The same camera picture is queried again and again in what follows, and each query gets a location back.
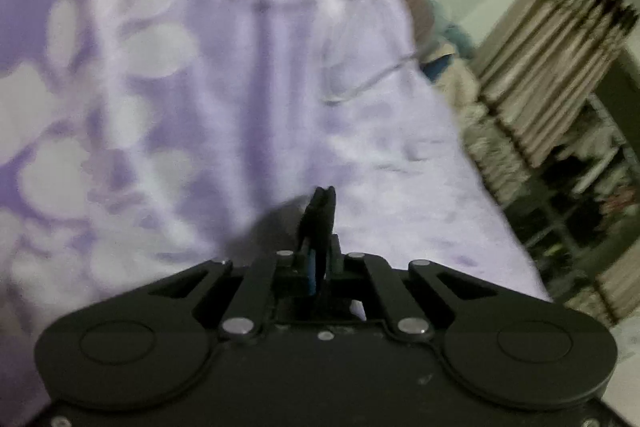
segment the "screw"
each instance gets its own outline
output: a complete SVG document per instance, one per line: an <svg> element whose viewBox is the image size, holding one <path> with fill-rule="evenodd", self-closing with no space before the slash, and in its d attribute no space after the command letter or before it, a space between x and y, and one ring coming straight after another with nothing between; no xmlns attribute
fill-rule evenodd
<svg viewBox="0 0 640 427"><path fill-rule="evenodd" d="M421 335L429 330L429 323L418 317L405 317L398 321L398 329L409 335Z"/></svg>
<svg viewBox="0 0 640 427"><path fill-rule="evenodd" d="M71 427L71 422L65 416L54 416L51 419L51 427Z"/></svg>
<svg viewBox="0 0 640 427"><path fill-rule="evenodd" d="M332 341L334 336L335 335L331 331L320 331L320 333L318 333L318 338L321 341Z"/></svg>
<svg viewBox="0 0 640 427"><path fill-rule="evenodd" d="M246 335L254 326L254 322L246 317L233 317L222 323L222 329L232 335Z"/></svg>

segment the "beige curtain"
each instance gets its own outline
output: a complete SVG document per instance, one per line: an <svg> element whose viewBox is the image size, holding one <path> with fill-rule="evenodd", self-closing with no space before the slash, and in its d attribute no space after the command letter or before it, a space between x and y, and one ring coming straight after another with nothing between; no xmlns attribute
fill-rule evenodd
<svg viewBox="0 0 640 427"><path fill-rule="evenodd" d="M516 0L479 47L482 98L529 165L569 129L637 18L623 0Z"/></svg>
<svg viewBox="0 0 640 427"><path fill-rule="evenodd" d="M640 241L598 276L604 295L619 319L640 306Z"/></svg>

